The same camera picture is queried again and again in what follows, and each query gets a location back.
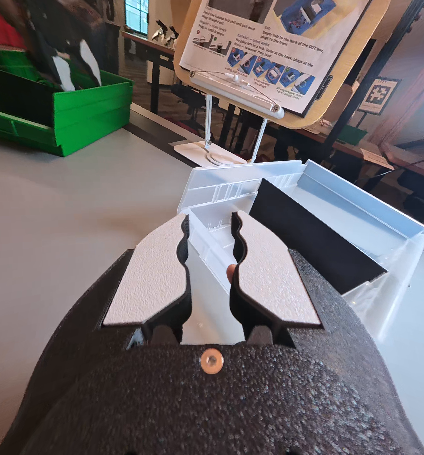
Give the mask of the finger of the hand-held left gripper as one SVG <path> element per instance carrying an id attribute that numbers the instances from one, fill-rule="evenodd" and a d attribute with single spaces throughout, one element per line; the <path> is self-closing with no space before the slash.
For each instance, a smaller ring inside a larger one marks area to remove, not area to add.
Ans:
<path id="1" fill-rule="evenodd" d="M 79 45 L 80 62 L 83 64 L 85 71 L 90 76 L 96 86 L 102 86 L 101 72 L 99 65 L 90 50 L 86 40 L 82 39 Z"/>
<path id="2" fill-rule="evenodd" d="M 71 78 L 71 69 L 66 60 L 61 56 L 52 56 L 51 60 L 54 64 L 54 75 L 56 76 L 57 84 L 64 92 L 75 91 L 75 86 Z"/>

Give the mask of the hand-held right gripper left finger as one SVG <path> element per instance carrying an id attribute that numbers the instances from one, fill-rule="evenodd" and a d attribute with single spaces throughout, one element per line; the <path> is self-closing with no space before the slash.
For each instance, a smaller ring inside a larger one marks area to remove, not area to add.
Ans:
<path id="1" fill-rule="evenodd" d="M 192 314 L 188 259 L 189 216 L 180 213 L 159 226 L 133 250 L 103 319 L 105 327 L 135 326 L 151 341 L 168 327 L 178 344 Z"/>

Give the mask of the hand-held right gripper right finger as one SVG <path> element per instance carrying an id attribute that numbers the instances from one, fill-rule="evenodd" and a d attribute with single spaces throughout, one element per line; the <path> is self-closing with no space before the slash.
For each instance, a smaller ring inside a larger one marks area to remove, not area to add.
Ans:
<path id="1" fill-rule="evenodd" d="M 244 337 L 267 327 L 274 342 L 287 343 L 288 328 L 323 324 L 286 244 L 244 211 L 232 213 L 233 256 L 230 310 Z"/>

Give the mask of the green plastic bin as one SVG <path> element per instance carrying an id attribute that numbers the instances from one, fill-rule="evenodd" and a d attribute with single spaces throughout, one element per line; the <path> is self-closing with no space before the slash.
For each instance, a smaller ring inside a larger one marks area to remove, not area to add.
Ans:
<path id="1" fill-rule="evenodd" d="M 0 50 L 0 139 L 66 157 L 127 125 L 133 82 L 101 71 L 102 86 L 71 68 L 76 91 L 42 78 L 27 54 Z"/>

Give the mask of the clear plastic bin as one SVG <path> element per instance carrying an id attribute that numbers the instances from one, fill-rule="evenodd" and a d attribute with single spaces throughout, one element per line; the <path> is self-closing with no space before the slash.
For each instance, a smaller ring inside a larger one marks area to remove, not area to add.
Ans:
<path id="1" fill-rule="evenodd" d="M 372 337 L 383 342 L 424 251 L 424 225 L 312 161 L 194 168 L 177 213 L 189 215 L 190 246 L 227 297 L 226 268 L 234 262 L 231 215 L 249 213 L 262 179 L 386 270 L 341 292 Z"/>

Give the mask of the wooden desk black legs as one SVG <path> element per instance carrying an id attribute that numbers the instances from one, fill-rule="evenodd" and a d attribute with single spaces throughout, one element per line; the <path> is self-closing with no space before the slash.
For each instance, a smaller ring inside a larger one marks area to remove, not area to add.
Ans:
<path id="1" fill-rule="evenodd" d="M 371 145 L 368 150 L 336 140 L 325 150 L 327 136 L 323 133 L 287 129 L 287 135 L 288 145 L 293 147 L 297 160 L 316 162 L 366 192 L 371 192 L 383 177 L 396 170 L 377 146 Z"/>
<path id="2" fill-rule="evenodd" d="M 151 92 L 150 92 L 150 111 L 158 114 L 159 90 L 160 90 L 160 73 L 161 68 L 165 68 L 172 73 L 171 80 L 174 76 L 174 50 L 151 41 L 136 33 L 121 31 L 124 45 L 124 55 L 134 55 L 141 60 L 152 63 L 151 72 Z M 130 50 L 134 46 L 135 54 L 131 54 Z"/>

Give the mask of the black flat device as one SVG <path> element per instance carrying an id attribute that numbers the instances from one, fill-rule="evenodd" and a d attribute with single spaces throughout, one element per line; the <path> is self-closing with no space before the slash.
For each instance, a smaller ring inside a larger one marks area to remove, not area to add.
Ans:
<path id="1" fill-rule="evenodd" d="M 265 178 L 249 215 L 288 248 L 300 253 L 340 294 L 387 273 L 374 259 Z"/>

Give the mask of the small green bin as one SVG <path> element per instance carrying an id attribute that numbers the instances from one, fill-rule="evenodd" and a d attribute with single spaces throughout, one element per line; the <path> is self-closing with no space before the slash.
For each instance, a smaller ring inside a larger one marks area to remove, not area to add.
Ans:
<path id="1" fill-rule="evenodd" d="M 351 125 L 345 125 L 336 141 L 356 146 L 367 135 L 367 133 L 368 132 L 366 130 L 356 128 Z"/>

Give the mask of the printed instruction sheet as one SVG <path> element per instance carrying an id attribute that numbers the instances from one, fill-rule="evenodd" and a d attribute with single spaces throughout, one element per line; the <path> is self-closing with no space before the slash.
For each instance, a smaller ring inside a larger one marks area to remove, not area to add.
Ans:
<path id="1" fill-rule="evenodd" d="M 202 1 L 180 66 L 305 117 L 371 1 Z"/>

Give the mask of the framed tag sign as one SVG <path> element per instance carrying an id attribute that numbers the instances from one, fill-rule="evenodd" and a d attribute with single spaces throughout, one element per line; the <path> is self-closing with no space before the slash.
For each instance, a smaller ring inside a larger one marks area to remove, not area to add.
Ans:
<path id="1" fill-rule="evenodd" d="M 400 79 L 376 78 L 357 111 L 380 116 L 400 83 Z"/>

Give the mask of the wooden instruction board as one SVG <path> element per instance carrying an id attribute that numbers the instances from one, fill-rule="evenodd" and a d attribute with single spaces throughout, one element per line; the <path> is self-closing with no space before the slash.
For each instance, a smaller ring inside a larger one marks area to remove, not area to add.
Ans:
<path id="1" fill-rule="evenodd" d="M 189 84 L 194 88 L 198 88 L 205 92 L 204 89 L 198 85 L 190 82 L 189 74 L 191 71 L 182 69 L 180 66 L 180 60 L 187 43 L 190 30 L 194 24 L 198 9 L 202 1 L 192 1 L 189 10 L 186 14 L 183 28 L 177 40 L 174 67 L 177 77 L 185 84 Z M 365 45 L 369 42 L 373 32 L 379 25 L 383 16 L 385 15 L 390 1 L 371 1 L 364 15 L 362 16 L 359 24 L 355 28 L 352 36 L 349 38 L 346 46 L 338 57 L 336 63 L 332 67 L 323 85 L 319 89 L 312 105 L 310 106 L 305 117 L 300 117 L 289 111 L 284 110 L 283 119 L 276 120 L 270 118 L 269 121 L 275 122 L 283 127 L 290 129 L 300 129 L 308 127 L 311 124 L 319 120 L 329 105 L 332 103 L 335 95 L 339 91 L 341 85 L 344 83 L 347 75 L 350 73 L 353 65 L 357 62 L 358 57 L 361 55 Z M 230 104 L 235 104 L 228 98 L 220 98 L 227 101 Z M 248 109 L 247 111 L 252 112 L 256 115 L 256 111 Z"/>

